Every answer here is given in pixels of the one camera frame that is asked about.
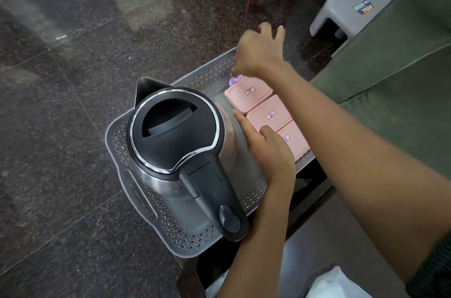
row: kettle lid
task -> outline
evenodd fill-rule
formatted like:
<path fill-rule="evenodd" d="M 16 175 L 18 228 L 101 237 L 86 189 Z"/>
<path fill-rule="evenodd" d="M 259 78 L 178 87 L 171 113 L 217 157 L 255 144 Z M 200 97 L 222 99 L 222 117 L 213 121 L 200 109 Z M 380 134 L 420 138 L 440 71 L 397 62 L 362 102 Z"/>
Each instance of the kettle lid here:
<path fill-rule="evenodd" d="M 187 88 L 161 89 L 133 112 L 130 146 L 147 168 L 174 173 L 189 158 L 217 146 L 221 120 L 205 95 Z"/>

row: floor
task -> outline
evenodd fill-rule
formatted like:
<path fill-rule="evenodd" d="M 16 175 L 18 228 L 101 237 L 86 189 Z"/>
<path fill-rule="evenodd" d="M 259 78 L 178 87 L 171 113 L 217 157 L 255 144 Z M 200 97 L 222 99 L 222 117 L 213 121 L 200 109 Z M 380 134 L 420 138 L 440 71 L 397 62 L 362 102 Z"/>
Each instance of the floor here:
<path fill-rule="evenodd" d="M 408 298 L 403 282 L 333 190 L 285 243 L 279 297 L 305 297 L 314 279 L 336 265 L 373 298 Z"/>
<path fill-rule="evenodd" d="M 171 83 L 248 28 L 286 30 L 307 79 L 337 45 L 325 0 L 0 0 L 0 295 L 177 296 L 177 259 L 124 195 L 103 137 L 141 75 Z"/>

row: gray plastic basket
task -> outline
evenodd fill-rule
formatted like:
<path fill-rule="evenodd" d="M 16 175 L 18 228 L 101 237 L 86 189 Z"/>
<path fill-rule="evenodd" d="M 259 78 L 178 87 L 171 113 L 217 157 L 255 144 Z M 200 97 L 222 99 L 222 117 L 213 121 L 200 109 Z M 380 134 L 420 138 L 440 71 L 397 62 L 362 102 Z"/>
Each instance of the gray plastic basket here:
<path fill-rule="evenodd" d="M 226 100 L 224 91 L 235 63 L 235 52 L 234 48 L 224 53 L 172 85 L 199 90 L 231 114 L 232 106 Z M 219 240 L 221 234 L 194 200 L 163 197 L 141 181 L 125 141 L 127 122 L 132 111 L 130 109 L 115 119 L 105 134 L 105 143 L 116 164 L 122 187 L 135 209 L 154 227 L 171 252 L 183 258 L 197 256 Z M 238 152 L 234 170 L 228 175 L 249 215 L 258 207 L 266 190 L 266 181 L 260 167 L 246 150 L 246 141 L 238 123 L 235 119 L 232 119 L 232 123 Z M 300 171 L 314 158 L 313 153 L 308 152 L 296 162 L 296 170 Z"/>

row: white cloth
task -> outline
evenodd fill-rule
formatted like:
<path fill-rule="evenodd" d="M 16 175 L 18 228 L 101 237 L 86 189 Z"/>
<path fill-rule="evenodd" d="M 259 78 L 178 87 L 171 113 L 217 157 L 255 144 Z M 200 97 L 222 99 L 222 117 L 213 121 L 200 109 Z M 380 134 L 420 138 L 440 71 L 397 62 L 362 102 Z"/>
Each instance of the white cloth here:
<path fill-rule="evenodd" d="M 313 282 L 306 298 L 371 298 L 336 266 Z"/>

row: green cloth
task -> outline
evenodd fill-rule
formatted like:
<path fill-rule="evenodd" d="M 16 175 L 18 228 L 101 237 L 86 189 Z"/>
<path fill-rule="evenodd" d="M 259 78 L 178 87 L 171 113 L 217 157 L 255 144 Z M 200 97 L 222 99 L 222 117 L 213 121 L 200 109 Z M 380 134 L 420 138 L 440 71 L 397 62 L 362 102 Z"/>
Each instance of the green cloth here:
<path fill-rule="evenodd" d="M 392 0 L 311 83 L 451 179 L 451 0 Z M 451 297 L 451 232 L 406 290 Z"/>

